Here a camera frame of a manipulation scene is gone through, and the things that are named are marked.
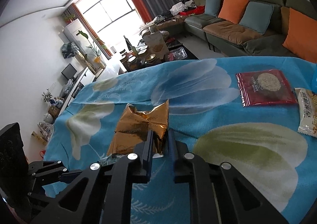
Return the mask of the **blue floral table cloth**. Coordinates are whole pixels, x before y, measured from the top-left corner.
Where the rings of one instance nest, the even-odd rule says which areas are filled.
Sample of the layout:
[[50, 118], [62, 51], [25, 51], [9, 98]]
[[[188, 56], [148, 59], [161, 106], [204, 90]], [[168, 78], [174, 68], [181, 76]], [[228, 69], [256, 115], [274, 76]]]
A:
[[291, 87], [308, 89], [315, 68], [293, 57], [210, 58], [94, 82], [56, 119], [44, 158], [88, 168], [106, 156], [127, 104], [169, 102], [176, 140], [209, 163], [231, 163], [289, 223], [300, 223], [316, 199], [316, 139], [298, 132], [296, 104], [244, 107], [236, 74], [276, 69]]

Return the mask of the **white black tv cabinet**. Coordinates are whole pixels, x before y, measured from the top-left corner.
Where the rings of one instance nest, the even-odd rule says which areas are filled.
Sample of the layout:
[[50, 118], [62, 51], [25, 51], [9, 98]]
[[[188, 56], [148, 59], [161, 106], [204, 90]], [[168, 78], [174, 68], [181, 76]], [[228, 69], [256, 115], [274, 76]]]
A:
[[95, 79], [95, 75], [91, 70], [86, 67], [81, 72], [75, 76], [74, 80], [68, 80], [64, 84], [60, 96], [54, 97], [51, 95], [50, 91], [47, 90], [47, 93], [43, 93], [42, 97], [46, 100], [48, 99], [51, 104], [48, 109], [48, 114], [51, 115], [52, 119], [48, 121], [53, 123], [54, 120], [68, 107], [68, 104], [78, 95], [79, 91], [85, 86], [92, 83]]

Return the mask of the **red cookie packet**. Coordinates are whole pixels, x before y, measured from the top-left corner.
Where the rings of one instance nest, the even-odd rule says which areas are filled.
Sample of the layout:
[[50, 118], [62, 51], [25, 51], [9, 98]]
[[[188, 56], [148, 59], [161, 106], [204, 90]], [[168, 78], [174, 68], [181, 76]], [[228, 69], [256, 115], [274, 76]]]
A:
[[290, 83], [281, 70], [244, 72], [235, 76], [244, 107], [297, 103]]

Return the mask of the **small black monitor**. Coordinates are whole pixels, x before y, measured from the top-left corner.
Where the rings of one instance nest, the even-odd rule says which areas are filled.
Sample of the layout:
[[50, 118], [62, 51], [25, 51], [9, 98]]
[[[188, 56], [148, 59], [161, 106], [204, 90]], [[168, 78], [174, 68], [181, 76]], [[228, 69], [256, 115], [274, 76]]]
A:
[[74, 80], [76, 73], [77, 73], [77, 70], [74, 68], [74, 66], [71, 63], [69, 63], [61, 72], [62, 76], [66, 80]]

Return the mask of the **white biscuit packet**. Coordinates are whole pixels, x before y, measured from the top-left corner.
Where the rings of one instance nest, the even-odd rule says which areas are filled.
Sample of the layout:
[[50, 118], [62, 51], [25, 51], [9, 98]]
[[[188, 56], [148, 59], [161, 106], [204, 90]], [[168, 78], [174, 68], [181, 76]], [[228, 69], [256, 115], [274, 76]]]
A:
[[305, 88], [295, 88], [294, 90], [300, 114], [298, 132], [316, 138], [316, 94]]

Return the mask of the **tall green potted plant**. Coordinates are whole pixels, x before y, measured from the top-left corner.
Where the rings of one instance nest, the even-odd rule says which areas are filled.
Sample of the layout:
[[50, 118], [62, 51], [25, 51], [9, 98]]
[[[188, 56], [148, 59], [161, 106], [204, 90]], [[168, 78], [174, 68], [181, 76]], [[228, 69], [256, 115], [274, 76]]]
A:
[[102, 61], [101, 53], [98, 52], [97, 46], [94, 44], [94, 42], [90, 42], [88, 34], [86, 34], [85, 32], [83, 32], [81, 30], [79, 30], [77, 35], [81, 35], [84, 38], [86, 38], [86, 40], [89, 43], [89, 46], [87, 46], [87, 48], [89, 48], [92, 51], [91, 55], [94, 56], [94, 63], [98, 64], [100, 66], [100, 68], [105, 70], [106, 64], [104, 64], [104, 62]]

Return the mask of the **blue lidded cup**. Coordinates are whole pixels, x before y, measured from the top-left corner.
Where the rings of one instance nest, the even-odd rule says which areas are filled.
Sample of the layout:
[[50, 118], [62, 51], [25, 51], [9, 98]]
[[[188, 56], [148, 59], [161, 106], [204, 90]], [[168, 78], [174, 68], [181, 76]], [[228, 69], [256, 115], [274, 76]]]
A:
[[314, 73], [313, 73], [311, 86], [312, 86], [312, 88], [316, 88], [317, 87], [317, 65], [315, 66], [315, 70], [314, 70]]

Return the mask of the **cluttered coffee table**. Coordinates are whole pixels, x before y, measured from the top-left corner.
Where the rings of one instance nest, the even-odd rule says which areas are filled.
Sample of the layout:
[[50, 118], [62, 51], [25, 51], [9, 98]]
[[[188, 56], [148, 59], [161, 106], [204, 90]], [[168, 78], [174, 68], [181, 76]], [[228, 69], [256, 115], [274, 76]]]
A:
[[144, 37], [146, 41], [135, 50], [121, 54], [120, 61], [125, 71], [131, 72], [166, 62], [198, 59], [177, 38], [167, 37], [165, 40], [164, 35], [165, 32], [162, 35], [147, 35]]

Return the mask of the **white standing air conditioner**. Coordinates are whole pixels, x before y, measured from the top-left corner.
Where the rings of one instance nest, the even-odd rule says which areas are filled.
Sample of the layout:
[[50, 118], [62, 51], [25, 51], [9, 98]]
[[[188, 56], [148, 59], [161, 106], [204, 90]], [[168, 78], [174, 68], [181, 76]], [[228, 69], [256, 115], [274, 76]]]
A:
[[70, 42], [74, 42], [77, 45], [80, 52], [85, 52], [89, 43], [83, 35], [79, 34], [79, 31], [82, 31], [82, 28], [81, 22], [76, 19], [64, 28], [63, 33]]

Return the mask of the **orange cushion near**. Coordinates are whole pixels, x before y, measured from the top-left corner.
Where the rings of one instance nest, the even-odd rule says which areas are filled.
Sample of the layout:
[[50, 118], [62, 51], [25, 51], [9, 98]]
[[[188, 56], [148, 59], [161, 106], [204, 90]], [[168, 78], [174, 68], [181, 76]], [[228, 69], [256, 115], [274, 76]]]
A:
[[317, 22], [290, 8], [288, 32], [283, 47], [296, 56], [316, 63]]

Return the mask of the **orange cushion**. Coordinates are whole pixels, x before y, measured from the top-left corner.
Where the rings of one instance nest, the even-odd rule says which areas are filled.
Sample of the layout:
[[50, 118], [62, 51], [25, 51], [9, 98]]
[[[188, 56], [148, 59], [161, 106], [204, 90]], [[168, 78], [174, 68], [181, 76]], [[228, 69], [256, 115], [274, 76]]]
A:
[[290, 8], [288, 32], [283, 47], [296, 56], [316, 63], [317, 22]]
[[223, 0], [219, 18], [238, 24], [242, 19], [249, 0]]

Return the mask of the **green sectional sofa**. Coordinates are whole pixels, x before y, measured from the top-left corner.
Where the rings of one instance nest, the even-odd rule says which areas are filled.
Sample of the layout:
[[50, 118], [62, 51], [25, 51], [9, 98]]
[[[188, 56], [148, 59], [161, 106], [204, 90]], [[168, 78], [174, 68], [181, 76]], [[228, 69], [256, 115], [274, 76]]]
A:
[[225, 56], [299, 57], [316, 62], [316, 8], [308, 0], [190, 0], [177, 15], [157, 16], [143, 30], [187, 32]]

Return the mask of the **blue cushion near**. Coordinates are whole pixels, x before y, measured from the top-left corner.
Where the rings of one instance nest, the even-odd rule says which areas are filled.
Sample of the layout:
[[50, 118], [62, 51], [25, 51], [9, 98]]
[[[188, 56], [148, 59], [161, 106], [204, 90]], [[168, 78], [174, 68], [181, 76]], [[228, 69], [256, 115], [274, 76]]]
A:
[[269, 4], [249, 2], [239, 25], [264, 35], [268, 29], [273, 9], [274, 7]]

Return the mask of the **blue cushion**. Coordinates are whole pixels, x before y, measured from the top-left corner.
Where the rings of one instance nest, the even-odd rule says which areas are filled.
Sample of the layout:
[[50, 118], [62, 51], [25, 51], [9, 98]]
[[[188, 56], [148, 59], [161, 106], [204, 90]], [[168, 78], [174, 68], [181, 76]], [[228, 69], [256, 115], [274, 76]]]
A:
[[205, 14], [213, 17], [218, 16], [221, 0], [206, 0]]
[[268, 29], [273, 9], [274, 7], [269, 4], [249, 2], [239, 25], [264, 35]]

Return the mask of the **orange cushion far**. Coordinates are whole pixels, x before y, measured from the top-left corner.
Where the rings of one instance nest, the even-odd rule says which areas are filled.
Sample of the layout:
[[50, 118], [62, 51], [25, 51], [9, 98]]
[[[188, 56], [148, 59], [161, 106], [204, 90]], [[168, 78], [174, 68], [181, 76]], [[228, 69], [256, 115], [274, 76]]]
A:
[[219, 18], [238, 24], [242, 19], [249, 0], [223, 0]]

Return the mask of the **blue cushion far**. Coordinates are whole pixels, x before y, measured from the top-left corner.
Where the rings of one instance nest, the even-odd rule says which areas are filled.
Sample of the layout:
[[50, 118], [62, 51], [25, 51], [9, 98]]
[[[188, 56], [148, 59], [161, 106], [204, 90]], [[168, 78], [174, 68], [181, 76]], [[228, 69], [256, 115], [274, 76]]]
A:
[[206, 0], [205, 14], [213, 17], [218, 16], [221, 0]]

